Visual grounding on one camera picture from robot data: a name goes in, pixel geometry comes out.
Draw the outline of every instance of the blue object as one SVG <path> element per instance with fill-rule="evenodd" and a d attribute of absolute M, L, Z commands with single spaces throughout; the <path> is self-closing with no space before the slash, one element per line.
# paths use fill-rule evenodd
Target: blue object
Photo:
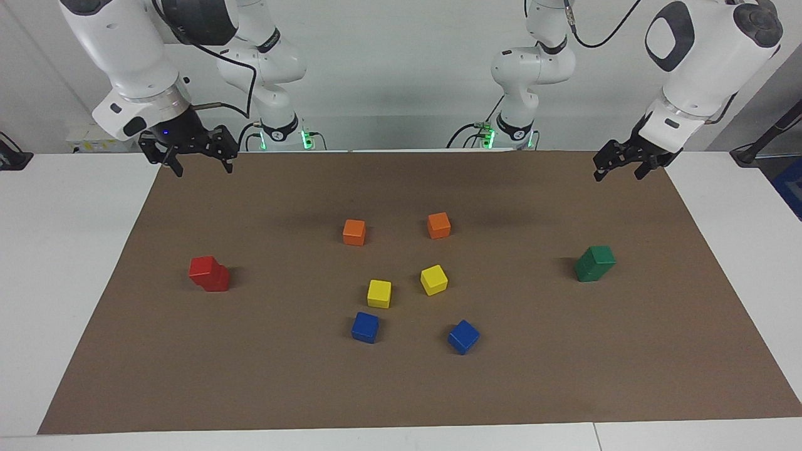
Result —
<path fill-rule="evenodd" d="M 463 356 L 478 339 L 479 331 L 464 319 L 448 334 L 448 342 Z"/>
<path fill-rule="evenodd" d="M 379 333 L 379 317 L 362 313 L 356 314 L 354 326 L 351 328 L 351 336 L 354 339 L 365 343 L 376 343 L 376 335 Z"/>
<path fill-rule="evenodd" d="M 802 158 L 772 181 L 774 189 L 802 220 Z"/>

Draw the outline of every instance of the white table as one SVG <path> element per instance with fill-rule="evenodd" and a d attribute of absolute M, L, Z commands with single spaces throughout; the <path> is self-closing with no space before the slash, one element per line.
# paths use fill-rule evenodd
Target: white table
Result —
<path fill-rule="evenodd" d="M 802 223 L 725 153 L 684 154 L 668 173 L 802 395 Z M 802 419 L 32 437 L 155 175 L 138 154 L 39 155 L 0 173 L 0 450 L 802 449 Z"/>

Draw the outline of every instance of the orange cube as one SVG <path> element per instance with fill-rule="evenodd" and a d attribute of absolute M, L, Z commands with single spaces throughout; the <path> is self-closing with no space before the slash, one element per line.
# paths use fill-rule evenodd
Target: orange cube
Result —
<path fill-rule="evenodd" d="M 427 228 L 429 229 L 429 236 L 433 240 L 445 238 L 451 234 L 451 222 L 448 220 L 446 213 L 430 214 Z"/>
<path fill-rule="evenodd" d="M 365 244 L 366 231 L 365 221 L 349 219 L 342 229 L 342 242 L 349 246 L 363 246 Z"/>

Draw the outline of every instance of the green cube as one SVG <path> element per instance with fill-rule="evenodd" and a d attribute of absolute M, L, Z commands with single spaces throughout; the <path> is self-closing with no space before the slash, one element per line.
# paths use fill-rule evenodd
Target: green cube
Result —
<path fill-rule="evenodd" d="M 615 257 L 608 246 L 591 246 L 573 269 L 577 272 L 579 282 L 596 282 L 614 265 Z"/>

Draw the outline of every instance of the cube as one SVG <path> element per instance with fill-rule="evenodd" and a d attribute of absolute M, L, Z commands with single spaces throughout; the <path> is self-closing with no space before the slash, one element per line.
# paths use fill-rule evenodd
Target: cube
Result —
<path fill-rule="evenodd" d="M 393 284 L 383 280 L 371 280 L 367 288 L 367 306 L 373 308 L 390 308 L 390 292 Z"/>
<path fill-rule="evenodd" d="M 228 291 L 230 274 L 212 256 L 193 258 L 189 263 L 189 278 L 208 292 Z"/>
<path fill-rule="evenodd" d="M 365 221 L 349 219 L 342 228 L 342 242 L 349 246 L 364 246 L 367 226 Z"/>
<path fill-rule="evenodd" d="M 476 344 L 479 339 L 479 331 L 477 331 L 468 321 L 464 319 L 454 327 L 450 334 L 448 334 L 448 343 L 451 344 L 457 352 L 464 356 Z"/>
<path fill-rule="evenodd" d="M 615 257 L 608 246 L 591 246 L 577 260 L 573 269 L 579 282 L 596 282 L 613 266 Z"/>
<path fill-rule="evenodd" d="M 379 333 L 379 317 L 362 313 L 356 314 L 354 326 L 351 327 L 351 336 L 354 339 L 365 343 L 376 343 L 376 335 Z"/>
<path fill-rule="evenodd" d="M 420 283 L 423 285 L 426 294 L 433 296 L 446 291 L 448 277 L 446 277 L 442 266 L 434 265 L 431 268 L 420 271 Z"/>
<path fill-rule="evenodd" d="M 448 220 L 448 215 L 446 213 L 430 214 L 427 229 L 433 240 L 447 237 L 451 234 L 451 222 Z"/>

